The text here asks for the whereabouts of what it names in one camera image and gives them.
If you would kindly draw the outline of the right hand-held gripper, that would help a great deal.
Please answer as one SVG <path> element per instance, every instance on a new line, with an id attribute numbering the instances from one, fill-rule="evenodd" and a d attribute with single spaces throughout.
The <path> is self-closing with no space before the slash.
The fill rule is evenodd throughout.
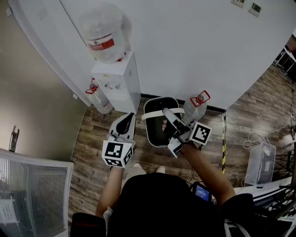
<path id="1" fill-rule="evenodd" d="M 162 113 L 176 130 L 168 144 L 168 148 L 175 158 L 178 157 L 177 153 L 183 148 L 184 144 L 195 145 L 195 143 L 198 143 L 200 144 L 199 148 L 207 144 L 212 132 L 211 127 L 199 122 L 195 122 L 193 128 L 185 125 L 176 115 L 181 113 L 180 108 L 164 108 Z"/>

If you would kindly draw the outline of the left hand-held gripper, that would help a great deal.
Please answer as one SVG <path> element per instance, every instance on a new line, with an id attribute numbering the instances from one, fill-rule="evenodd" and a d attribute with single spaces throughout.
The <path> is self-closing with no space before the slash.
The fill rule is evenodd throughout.
<path id="1" fill-rule="evenodd" d="M 116 119 L 103 141 L 102 159 L 111 167 L 125 168 L 134 154 L 136 116 L 127 113 Z"/>

